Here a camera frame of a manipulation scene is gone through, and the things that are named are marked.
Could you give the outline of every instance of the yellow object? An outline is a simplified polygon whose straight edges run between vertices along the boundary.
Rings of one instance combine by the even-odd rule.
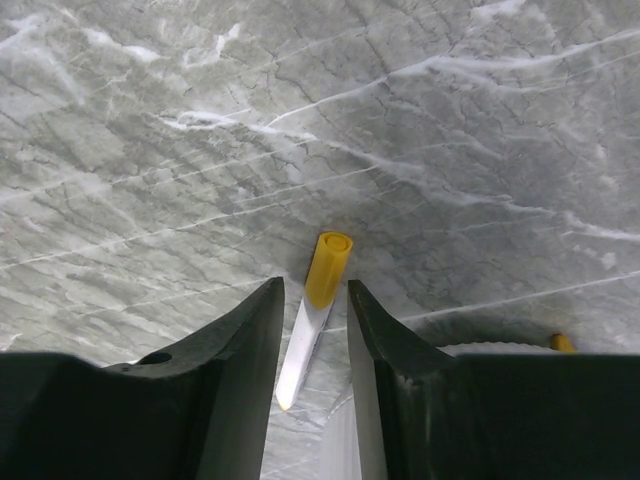
[[[353,240],[342,233],[320,235],[304,286],[305,294],[315,308],[323,309],[333,302],[352,247]]]
[[[576,349],[571,344],[571,340],[566,335],[558,333],[551,337],[551,348],[559,352],[575,353]]]

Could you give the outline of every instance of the white vein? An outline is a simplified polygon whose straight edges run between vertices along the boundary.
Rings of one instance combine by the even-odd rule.
[[[548,297],[550,295],[556,295],[559,293],[567,293],[567,292],[573,292],[576,290],[582,290],[585,288],[591,288],[591,287],[599,287],[599,286],[603,286],[603,285],[608,285],[610,283],[615,283],[615,282],[620,282],[623,280],[628,280],[631,278],[636,278],[640,276],[640,270],[634,270],[633,272],[629,272],[629,273],[625,273],[622,275],[617,275],[614,277],[608,277],[608,278],[603,278],[601,280],[593,280],[590,282],[584,282],[584,283],[576,283],[573,285],[569,285],[566,287],[560,287],[560,288],[554,288],[554,289],[550,289],[550,290],[544,290],[542,292],[536,292],[536,293],[531,293],[528,295],[522,295],[519,297],[513,297],[513,298],[507,298],[505,300],[496,300],[494,302],[485,302],[485,303],[474,303],[471,305],[463,305],[460,307],[452,307],[452,308],[445,308],[442,310],[436,310],[433,312],[427,312],[427,313],[422,313],[422,314],[418,314],[418,315],[410,315],[410,316],[405,316],[405,317],[398,317],[397,320],[401,321],[401,322],[407,322],[407,323],[411,323],[411,322],[416,322],[416,321],[420,321],[420,320],[428,320],[431,318],[436,318],[436,317],[440,317],[443,315],[448,315],[451,313],[469,313],[469,312],[474,312],[476,310],[482,310],[485,308],[497,308],[497,307],[502,307],[505,305],[511,305],[513,303],[519,303],[519,302],[524,302],[527,300],[535,300],[538,298],[544,298],[544,297]],[[322,333],[339,333],[339,332],[343,332],[347,329],[347,327],[336,327],[336,328],[328,328],[326,330],[324,330]]]
[[[500,71],[500,70],[513,71],[513,70],[537,68],[543,65],[559,63],[568,57],[584,53],[586,51],[589,51],[601,45],[620,42],[623,40],[629,40],[637,37],[640,37],[640,29],[625,30],[623,32],[616,33],[615,35],[611,35],[601,40],[571,46],[557,54],[539,55],[533,58],[499,57],[495,59],[478,59],[478,58],[470,58],[470,57],[452,57],[447,55],[434,55],[420,62],[413,63],[410,65],[406,65],[402,68],[399,68],[383,77],[372,80],[367,84],[360,85],[358,87],[352,88],[350,90],[346,90],[344,92],[336,93],[334,95],[330,95],[328,97],[325,97],[311,104],[304,105],[302,107],[295,108],[288,112],[281,113],[277,115],[271,122],[269,122],[267,126],[271,126],[275,123],[278,123],[284,120],[285,118],[288,118],[292,115],[297,115],[306,110],[318,108],[327,103],[336,102],[346,98],[357,97],[373,89],[374,87],[377,87],[378,85],[386,83],[390,78],[393,78],[393,77],[411,77],[411,76],[424,75],[429,68],[440,69],[440,70],[450,70],[454,73],[468,73],[469,71]],[[620,59],[628,58],[630,56],[634,56],[638,54],[640,54],[640,52],[631,53],[631,54],[625,55],[624,57],[620,57]],[[615,61],[619,61],[619,59],[612,60],[607,64]],[[482,81],[485,84],[492,82],[491,80],[485,77],[474,75],[472,73],[469,73],[469,76],[476,80]],[[531,86],[531,87],[525,87],[525,88],[509,87],[506,85],[499,85],[499,87],[506,88],[506,89],[514,89],[522,92],[522,91],[526,91],[527,89],[537,90],[536,87],[540,85],[544,85],[544,83]]]
[[[81,31],[84,33],[89,44],[95,47],[106,47],[119,50],[142,63],[151,63],[160,58],[158,53],[146,47],[142,47],[140,45],[123,45],[116,42],[111,35],[106,32],[101,32],[92,28],[82,28]]]

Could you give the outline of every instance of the gray marble surface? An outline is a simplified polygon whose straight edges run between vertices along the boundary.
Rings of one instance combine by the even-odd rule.
[[[3,0],[0,348],[136,360],[317,235],[439,344],[640,350],[640,4]],[[313,479],[340,291],[263,478]]]

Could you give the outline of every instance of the yellow tube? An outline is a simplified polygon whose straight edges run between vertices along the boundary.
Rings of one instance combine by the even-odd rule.
[[[555,334],[551,337],[551,348],[559,352],[575,353],[576,349],[571,344],[571,340],[566,335],[561,333]]]
[[[317,309],[328,307],[336,296],[353,240],[342,233],[320,235],[304,286],[307,299]]]

